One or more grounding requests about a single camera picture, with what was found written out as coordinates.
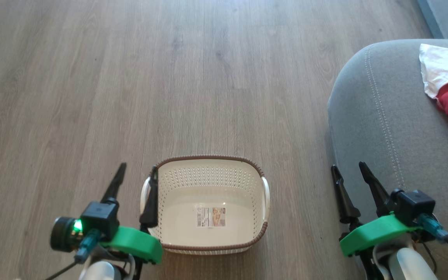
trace beige plastic basket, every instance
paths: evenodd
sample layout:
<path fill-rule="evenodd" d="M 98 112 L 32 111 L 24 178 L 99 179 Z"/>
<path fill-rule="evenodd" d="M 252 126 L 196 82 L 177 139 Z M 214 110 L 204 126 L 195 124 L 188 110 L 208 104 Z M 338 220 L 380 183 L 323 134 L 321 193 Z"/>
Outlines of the beige plastic basket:
<path fill-rule="evenodd" d="M 243 252 L 262 238 L 269 216 L 269 185 L 245 158 L 184 156 L 158 167 L 158 227 L 149 229 L 171 252 L 222 255 Z M 144 182 L 140 209 L 149 194 Z"/>

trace basket rim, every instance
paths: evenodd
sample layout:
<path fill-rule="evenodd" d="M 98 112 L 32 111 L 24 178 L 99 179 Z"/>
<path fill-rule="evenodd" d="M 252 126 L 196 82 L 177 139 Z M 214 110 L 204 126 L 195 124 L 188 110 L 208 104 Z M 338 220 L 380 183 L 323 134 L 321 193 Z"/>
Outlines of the basket rim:
<path fill-rule="evenodd" d="M 201 154 L 198 156 L 174 156 L 158 162 L 156 166 L 157 168 L 160 168 L 162 165 L 171 163 L 172 161 L 188 161 L 192 159 L 227 159 L 228 161 L 243 161 L 244 163 L 248 163 L 249 165 L 253 166 L 259 173 L 260 177 L 264 177 L 262 168 L 260 168 L 254 161 L 241 156 L 219 156 L 210 154 Z"/>
<path fill-rule="evenodd" d="M 227 245 L 227 246 L 183 246 L 183 245 L 172 245 L 162 243 L 162 247 L 169 250 L 197 250 L 197 251 L 210 251 L 210 250 L 234 250 L 234 249 L 243 249 L 250 247 L 257 243 L 262 236 L 265 234 L 265 230 L 267 229 L 267 221 L 262 224 L 262 228 L 260 232 L 252 239 L 246 243 L 240 243 L 236 245 Z"/>

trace basket handle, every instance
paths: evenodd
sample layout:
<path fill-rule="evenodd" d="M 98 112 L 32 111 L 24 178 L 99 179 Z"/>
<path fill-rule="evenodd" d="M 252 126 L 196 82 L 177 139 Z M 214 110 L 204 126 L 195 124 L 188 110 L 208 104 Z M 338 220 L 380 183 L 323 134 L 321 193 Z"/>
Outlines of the basket handle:
<path fill-rule="evenodd" d="M 267 183 L 267 180 L 265 179 L 265 177 L 262 177 L 262 184 L 264 186 L 264 195 L 265 195 L 265 212 L 264 212 L 264 215 L 262 218 L 263 218 L 264 222 L 267 222 L 267 220 L 269 219 L 271 195 L 269 192 L 269 184 Z"/>
<path fill-rule="evenodd" d="M 150 177 L 144 181 L 143 188 L 141 189 L 141 198 L 139 199 L 139 213 L 144 212 L 144 206 L 146 205 L 146 200 L 148 200 L 148 195 L 150 193 Z"/>

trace barcode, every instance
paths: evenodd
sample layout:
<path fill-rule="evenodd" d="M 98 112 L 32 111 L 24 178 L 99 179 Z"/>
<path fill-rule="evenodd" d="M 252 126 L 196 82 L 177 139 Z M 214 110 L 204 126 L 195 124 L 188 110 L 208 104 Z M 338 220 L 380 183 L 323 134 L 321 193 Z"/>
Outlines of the barcode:
<path fill-rule="evenodd" d="M 196 215 L 196 226 L 201 227 L 201 213 L 197 213 Z"/>

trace wood grain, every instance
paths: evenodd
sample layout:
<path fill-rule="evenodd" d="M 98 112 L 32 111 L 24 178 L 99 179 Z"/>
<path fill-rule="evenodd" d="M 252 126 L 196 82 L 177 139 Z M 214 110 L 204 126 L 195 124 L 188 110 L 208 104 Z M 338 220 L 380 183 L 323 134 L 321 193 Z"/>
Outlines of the wood grain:
<path fill-rule="evenodd" d="M 428 36 L 403 0 L 0 0 L 0 279 L 71 262 L 51 225 L 121 161 L 119 220 L 137 226 L 151 165 L 186 154 L 256 161 L 269 227 L 242 254 L 167 253 L 143 279 L 361 278 L 338 247 L 327 99 L 362 47 Z"/>

